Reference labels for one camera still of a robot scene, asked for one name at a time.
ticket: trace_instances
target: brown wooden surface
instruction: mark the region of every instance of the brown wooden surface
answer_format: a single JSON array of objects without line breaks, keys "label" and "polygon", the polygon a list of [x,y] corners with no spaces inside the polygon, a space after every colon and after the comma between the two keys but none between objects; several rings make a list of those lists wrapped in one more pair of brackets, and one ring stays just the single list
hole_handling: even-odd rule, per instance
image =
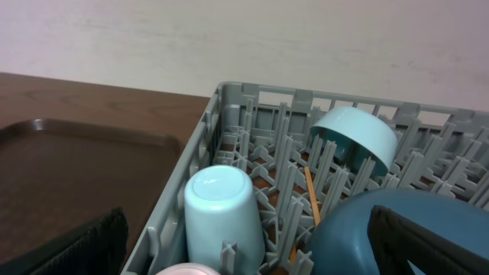
[{"label": "brown wooden surface", "polygon": [[0,73],[0,128],[35,118],[56,118],[171,134],[186,144],[208,101],[191,95]]}]

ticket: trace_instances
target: dish rack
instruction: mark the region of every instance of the dish rack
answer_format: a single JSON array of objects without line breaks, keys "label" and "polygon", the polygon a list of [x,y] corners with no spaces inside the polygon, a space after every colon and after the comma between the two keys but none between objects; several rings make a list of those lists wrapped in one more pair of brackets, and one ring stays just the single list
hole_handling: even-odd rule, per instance
[{"label": "dish rack", "polygon": [[[357,173],[335,162],[335,143],[323,146],[309,129],[336,105],[362,108],[386,122],[399,141],[386,176],[371,176],[374,161]],[[422,119],[443,118],[439,125]],[[282,268],[307,275],[310,252],[297,251],[314,229],[304,167],[314,176],[322,218],[349,196],[379,188],[415,188],[489,210],[489,113],[330,92],[224,82],[209,101],[168,180],[124,275],[153,275],[186,261],[183,190],[213,164],[246,171],[254,182],[267,253],[258,274]],[[232,274],[235,245],[223,244],[222,273]]]}]

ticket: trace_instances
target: white wall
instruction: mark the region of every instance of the white wall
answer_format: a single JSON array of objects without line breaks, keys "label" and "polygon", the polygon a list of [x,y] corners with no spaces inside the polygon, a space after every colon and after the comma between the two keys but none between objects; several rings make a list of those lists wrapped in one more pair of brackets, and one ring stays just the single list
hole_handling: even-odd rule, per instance
[{"label": "white wall", "polygon": [[0,71],[193,95],[223,80],[489,111],[487,0],[2,0]]}]

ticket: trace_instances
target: dark brown tray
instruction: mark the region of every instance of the dark brown tray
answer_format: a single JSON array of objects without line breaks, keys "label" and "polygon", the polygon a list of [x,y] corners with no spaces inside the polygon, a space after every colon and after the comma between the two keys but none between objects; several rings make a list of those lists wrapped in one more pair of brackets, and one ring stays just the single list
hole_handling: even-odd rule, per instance
[{"label": "dark brown tray", "polygon": [[168,135],[67,121],[1,129],[0,264],[118,206],[129,255],[180,151]]}]

